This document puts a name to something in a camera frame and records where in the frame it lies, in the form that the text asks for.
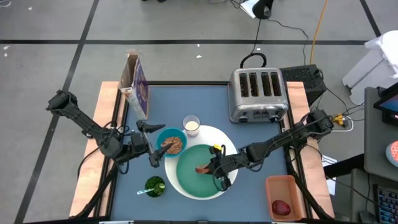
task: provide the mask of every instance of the toaster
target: toaster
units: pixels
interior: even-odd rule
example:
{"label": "toaster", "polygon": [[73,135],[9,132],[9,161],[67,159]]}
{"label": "toaster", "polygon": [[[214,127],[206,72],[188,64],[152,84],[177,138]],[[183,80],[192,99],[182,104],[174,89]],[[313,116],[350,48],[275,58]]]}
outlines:
{"label": "toaster", "polygon": [[232,123],[275,122],[289,108],[282,72],[277,68],[241,68],[228,83]]}

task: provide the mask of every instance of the glass of milk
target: glass of milk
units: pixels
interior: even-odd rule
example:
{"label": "glass of milk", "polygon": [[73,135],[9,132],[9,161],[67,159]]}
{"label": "glass of milk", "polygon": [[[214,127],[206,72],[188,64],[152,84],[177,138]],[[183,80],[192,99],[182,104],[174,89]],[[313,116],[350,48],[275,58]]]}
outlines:
{"label": "glass of milk", "polygon": [[187,136],[193,138],[199,134],[200,119],[194,114],[188,114],[182,119],[182,125]]}

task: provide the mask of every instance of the floor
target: floor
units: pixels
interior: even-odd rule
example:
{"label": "floor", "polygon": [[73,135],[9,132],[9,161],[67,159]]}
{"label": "floor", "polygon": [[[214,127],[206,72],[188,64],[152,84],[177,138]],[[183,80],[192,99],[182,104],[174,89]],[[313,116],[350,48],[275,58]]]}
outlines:
{"label": "floor", "polygon": [[[323,5],[276,0],[271,19],[302,28],[311,41]],[[397,8],[395,0],[329,1],[313,63],[348,106],[341,79],[367,52],[364,41],[398,29]],[[68,217],[86,139],[71,121],[44,110],[58,89],[74,93],[92,116],[101,82],[119,79],[132,48],[140,52],[148,80],[228,80],[252,50],[257,25],[230,2],[207,0],[21,0],[0,7],[0,124],[8,128],[0,134],[2,223]],[[299,30],[262,21],[256,48],[269,67],[303,65],[305,39]],[[305,53],[309,63],[310,46]],[[246,66],[259,65],[254,58]],[[330,93],[320,107],[329,114],[344,111]],[[363,152],[363,122],[350,133],[325,137],[320,149],[337,160]],[[336,213],[349,209],[348,194],[337,186]]]}

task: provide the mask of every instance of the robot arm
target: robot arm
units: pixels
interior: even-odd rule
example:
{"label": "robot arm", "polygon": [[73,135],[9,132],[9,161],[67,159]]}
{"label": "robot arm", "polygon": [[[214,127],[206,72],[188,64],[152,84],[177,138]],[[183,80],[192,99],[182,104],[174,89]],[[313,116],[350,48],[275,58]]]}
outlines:
{"label": "robot arm", "polygon": [[237,154],[225,155],[222,148],[211,147],[210,153],[215,157],[210,160],[206,166],[196,168],[197,173],[210,174],[221,180],[221,191],[227,190],[231,186],[228,173],[246,167],[254,172],[261,170],[264,159],[269,154],[284,146],[291,146],[295,149],[301,149],[307,144],[307,138],[313,137],[320,139],[329,134],[333,128],[331,117],[327,116],[323,110],[314,110],[306,114],[300,122],[283,133],[268,139],[265,142],[256,142],[238,149]]}
{"label": "robot arm", "polygon": [[[101,127],[79,109],[76,96],[67,91],[57,91],[57,94],[49,101],[49,106],[46,110],[74,121],[83,129],[82,133],[85,136],[87,134],[92,136],[100,151],[117,164],[148,153],[150,165],[158,167],[162,156],[171,146],[169,144],[162,149],[154,151],[146,138],[146,133],[153,133],[163,128],[164,124],[149,125],[143,121],[137,121],[139,132],[133,131],[131,134],[120,133],[116,128]],[[124,136],[130,136],[131,142],[129,144],[122,143],[121,140]]]}

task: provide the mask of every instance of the red apple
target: red apple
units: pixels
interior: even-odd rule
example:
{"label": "red apple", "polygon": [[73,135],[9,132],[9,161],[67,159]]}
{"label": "red apple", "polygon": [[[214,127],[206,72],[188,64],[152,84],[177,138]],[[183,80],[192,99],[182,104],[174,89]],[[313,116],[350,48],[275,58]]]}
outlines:
{"label": "red apple", "polygon": [[288,215],[291,211],[290,206],[284,201],[276,200],[272,203],[272,212],[277,215]]}

